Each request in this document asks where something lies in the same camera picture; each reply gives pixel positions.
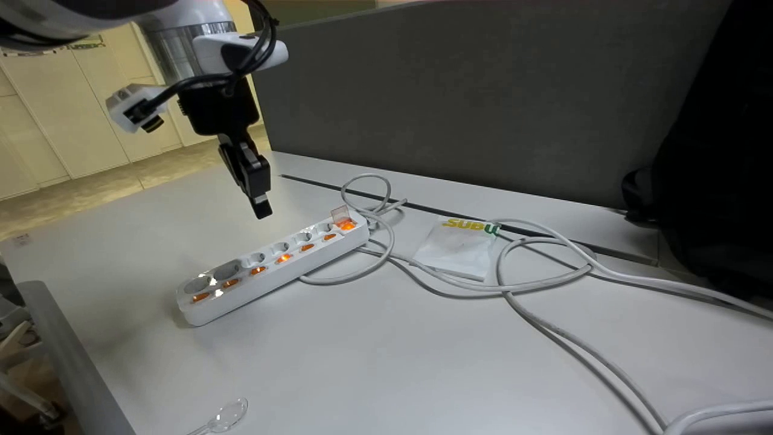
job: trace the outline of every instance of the robotic arm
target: robotic arm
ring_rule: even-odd
[[[256,217],[268,217],[270,172],[248,137],[259,120],[247,78],[288,61],[274,20],[244,0],[256,33],[239,37],[221,0],[0,0],[0,46],[46,50],[87,33],[134,21],[163,76],[163,88],[128,85],[109,102],[114,120],[134,134],[161,126],[158,111],[178,96],[199,135],[220,137],[220,158],[247,193]]]

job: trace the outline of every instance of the power strip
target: power strip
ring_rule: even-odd
[[[198,274],[175,290],[175,308],[191,327],[202,327],[354,251],[367,240],[367,221],[350,207],[335,207],[320,222]]]

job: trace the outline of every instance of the gray partition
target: gray partition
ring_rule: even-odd
[[[619,205],[730,0],[451,0],[280,31],[274,151]]]

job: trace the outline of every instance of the power cord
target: power cord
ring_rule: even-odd
[[[363,181],[363,178],[377,178],[377,181],[383,184],[383,195],[382,195],[378,205],[358,207],[347,198],[350,184]],[[623,286],[633,286],[633,287],[643,287],[643,290],[678,294],[678,298],[689,298],[689,299],[695,299],[695,303],[722,305],[722,308],[730,308],[730,310],[747,313],[747,314],[754,314],[754,316],[773,322],[773,313],[767,313],[762,308],[748,305],[748,303],[730,298],[724,293],[715,293],[715,290],[707,290],[707,287],[689,286],[689,284],[645,279],[645,275],[631,275],[631,274],[613,271],[613,269],[603,265],[600,262],[596,262],[591,251],[577,247],[573,240],[567,240],[564,235],[556,232],[552,227],[546,227],[546,226],[539,226],[539,222],[528,222],[528,221],[521,221],[521,217],[500,217],[500,221],[491,221],[491,222],[498,226],[498,227],[501,227],[501,226],[526,226],[526,227],[536,227],[536,229],[546,232],[547,238],[506,240],[505,235],[498,232],[498,238],[506,240],[506,245],[500,249],[500,255],[495,258],[495,286],[477,286],[477,284],[469,284],[469,280],[462,280],[462,279],[449,279],[446,274],[435,271],[429,265],[422,265],[419,262],[413,262],[407,257],[394,255],[394,245],[395,245],[395,238],[394,238],[394,229],[390,229],[394,226],[383,226],[383,216],[385,212],[398,212],[401,216],[404,211],[401,211],[401,200],[390,198],[390,184],[389,184],[385,177],[378,177],[378,174],[354,177],[354,178],[350,178],[350,181],[344,181],[340,186],[340,198],[343,198],[344,205],[350,205],[363,217],[367,217],[367,222],[369,222],[369,227],[375,232],[383,229],[385,232],[385,241],[369,240],[369,245],[377,245],[382,251],[360,249],[363,255],[377,257],[377,262],[372,265],[367,265],[365,271],[358,271],[358,274],[343,275],[343,279],[332,279],[332,280],[314,280],[308,275],[301,275],[300,279],[301,284],[308,284],[308,286],[350,284],[350,280],[358,280],[358,279],[365,279],[365,275],[375,274],[383,263],[390,263],[398,271],[404,271],[411,280],[416,280],[422,290],[427,290],[427,293],[433,293],[437,298],[446,298],[446,299],[500,299],[501,298],[528,327],[533,327],[540,336],[546,336],[558,349],[569,352],[577,362],[581,362],[639,421],[639,426],[646,432],[681,435],[684,430],[689,430],[697,421],[719,419],[719,416],[736,416],[736,414],[773,410],[773,402],[724,403],[724,407],[712,407],[712,409],[697,409],[697,410],[686,414],[686,416],[681,416],[681,419],[675,419],[673,424],[667,426],[663,419],[656,414],[656,409],[650,403],[650,398],[635,386],[635,383],[621,368],[616,368],[611,361],[605,361],[600,352],[596,352],[590,344],[584,344],[575,333],[569,333],[569,332],[564,332],[564,329],[561,329],[561,327],[530,314],[528,310],[523,310],[517,303],[517,298],[520,294],[528,294],[528,293],[556,290],[556,287],[563,287],[563,286],[575,284],[579,279],[599,279],[599,280],[623,284]],[[581,263],[577,265],[577,263],[558,262],[556,257],[547,257],[540,249],[533,249],[536,245],[567,247],[569,251],[577,255],[577,258]],[[540,255],[540,257],[569,269],[569,274],[563,274],[563,275],[556,275],[556,279],[544,279],[544,280],[530,280],[530,284],[501,284],[501,262],[515,249],[528,249],[533,255]],[[459,293],[437,290],[435,286],[425,284],[413,269],[433,275],[435,280],[440,280],[443,286],[451,286],[451,287],[459,287],[459,290],[469,290],[472,294],[459,294]],[[637,398],[637,403],[631,402],[631,396],[616,383],[626,384],[628,395],[633,395]]]

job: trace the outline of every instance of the desk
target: desk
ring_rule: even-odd
[[[6,249],[44,342],[87,432],[180,435],[214,409],[248,398],[232,435],[284,432],[643,432],[575,361],[505,303],[451,303],[395,269],[335,287],[288,286],[202,329],[189,329],[172,290],[198,271],[280,240],[340,204],[319,184],[375,169],[272,152],[274,217],[256,222],[225,172],[109,204]],[[463,216],[521,216],[579,241],[656,258],[656,235],[611,211],[440,178],[378,172],[394,195]],[[395,251],[413,255],[437,216],[407,211]],[[600,257],[663,275],[656,265]],[[515,257],[506,274],[561,271]],[[770,327],[719,308],[579,280],[521,298],[575,332],[675,416],[773,396]]]

